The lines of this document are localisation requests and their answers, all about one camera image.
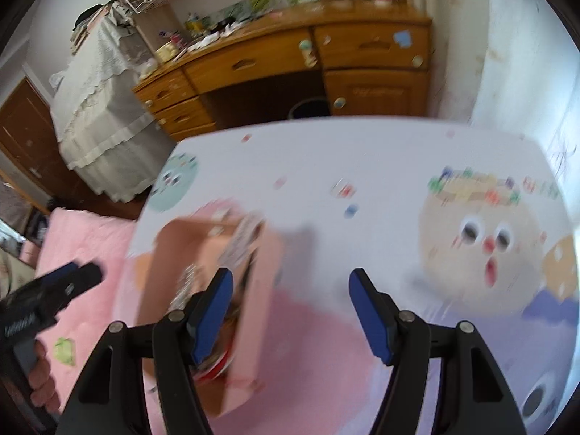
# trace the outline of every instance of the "drawer knob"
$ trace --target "drawer knob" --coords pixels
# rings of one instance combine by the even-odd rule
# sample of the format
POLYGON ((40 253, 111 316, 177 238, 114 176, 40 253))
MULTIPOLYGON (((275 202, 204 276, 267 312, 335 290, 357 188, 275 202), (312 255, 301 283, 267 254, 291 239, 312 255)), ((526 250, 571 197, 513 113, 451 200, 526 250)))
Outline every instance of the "drawer knob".
POLYGON ((413 57, 413 67, 419 68, 423 65, 423 58, 420 55, 416 55, 413 57))
POLYGON ((318 63, 318 60, 314 53, 314 48, 312 47, 312 41, 310 39, 303 39, 300 41, 300 44, 298 44, 298 48, 304 57, 304 65, 308 68, 314 68, 318 63))
POLYGON ((344 105, 346 105, 346 98, 343 97, 337 98, 334 102, 334 107, 336 109, 342 109, 344 108, 344 105))

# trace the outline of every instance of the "blue gripper pad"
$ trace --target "blue gripper pad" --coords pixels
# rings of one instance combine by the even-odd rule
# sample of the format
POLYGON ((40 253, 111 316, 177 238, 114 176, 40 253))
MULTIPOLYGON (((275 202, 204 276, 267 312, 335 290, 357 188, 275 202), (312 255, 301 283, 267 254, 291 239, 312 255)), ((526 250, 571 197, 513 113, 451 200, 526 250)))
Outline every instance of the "blue gripper pad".
POLYGON ((54 270, 54 272, 50 272, 47 275, 42 276, 42 284, 51 286, 69 273, 76 272, 76 270, 78 270, 78 265, 76 263, 73 261, 71 263, 67 263, 59 269, 54 270))
MULTIPOLYGON (((360 277, 357 270, 350 274, 349 278, 349 294, 350 300, 355 307, 362 329, 365 333, 366 340, 370 345, 372 354, 380 358, 385 365, 388 365, 393 356, 392 350, 389 348, 389 334, 388 329, 379 315, 375 307, 373 299, 363 286, 361 279, 365 279, 370 283, 370 280, 365 277, 360 277)), ((379 293, 372 286, 372 291, 379 297, 379 293)))
POLYGON ((198 323, 187 324, 190 335, 195 336, 191 357, 196 365, 201 364, 211 353, 233 292, 234 277, 231 271, 219 269, 199 301, 202 315, 195 319, 198 323))

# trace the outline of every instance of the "cabinet door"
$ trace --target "cabinet door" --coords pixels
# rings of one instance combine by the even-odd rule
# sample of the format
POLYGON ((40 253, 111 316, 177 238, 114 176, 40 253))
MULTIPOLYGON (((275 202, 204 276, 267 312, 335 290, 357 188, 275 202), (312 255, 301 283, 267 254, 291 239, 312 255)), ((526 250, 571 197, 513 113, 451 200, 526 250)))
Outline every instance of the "cabinet door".
POLYGON ((425 115, 426 72, 334 70, 324 81, 334 115, 425 115))
POLYGON ((0 110, 0 150, 51 196, 68 201, 96 197, 60 157, 49 109, 27 79, 0 110))

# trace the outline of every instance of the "blue sticker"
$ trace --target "blue sticker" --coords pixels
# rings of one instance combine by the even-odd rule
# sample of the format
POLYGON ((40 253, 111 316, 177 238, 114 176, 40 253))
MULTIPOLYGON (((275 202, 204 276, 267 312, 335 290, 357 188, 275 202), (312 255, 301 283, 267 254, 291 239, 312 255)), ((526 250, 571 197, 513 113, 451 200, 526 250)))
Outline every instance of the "blue sticker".
POLYGON ((149 206, 155 211, 171 209, 188 192, 197 175, 196 157, 174 155, 167 160, 149 196, 149 206))
POLYGON ((345 218, 350 219, 358 212, 358 210, 359 207, 356 204, 351 204, 349 207, 346 208, 346 211, 344 211, 345 218))
POLYGON ((393 34, 393 39, 401 49, 409 49, 413 45, 411 33, 408 30, 399 31, 393 34))

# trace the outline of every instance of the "cartoon face sticker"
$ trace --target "cartoon face sticker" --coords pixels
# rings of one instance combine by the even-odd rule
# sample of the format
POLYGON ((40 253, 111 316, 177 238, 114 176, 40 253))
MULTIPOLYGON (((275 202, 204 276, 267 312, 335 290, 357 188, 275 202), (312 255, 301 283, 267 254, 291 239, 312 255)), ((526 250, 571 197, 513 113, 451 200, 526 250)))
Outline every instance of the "cartoon face sticker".
POLYGON ((510 314, 539 291, 541 232, 512 194, 495 178, 448 177, 431 188, 420 216, 421 255, 445 299, 477 313, 510 314))
POLYGON ((149 196, 149 206, 159 212, 175 206, 188 192, 197 175, 196 157, 174 155, 167 160, 149 196))

